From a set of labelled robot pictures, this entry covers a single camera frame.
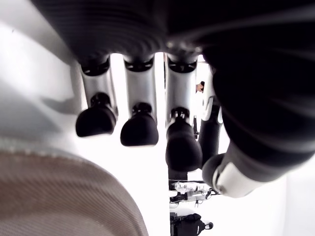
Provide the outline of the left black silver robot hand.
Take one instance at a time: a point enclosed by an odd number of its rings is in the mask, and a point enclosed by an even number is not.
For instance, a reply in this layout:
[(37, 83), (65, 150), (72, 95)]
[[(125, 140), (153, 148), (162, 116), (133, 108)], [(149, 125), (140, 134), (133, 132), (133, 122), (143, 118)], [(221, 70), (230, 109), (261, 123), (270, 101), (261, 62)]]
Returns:
[(202, 54), (230, 138), (204, 153), (206, 183), (243, 197), (315, 152), (312, 0), (35, 0), (84, 65), (120, 53)]

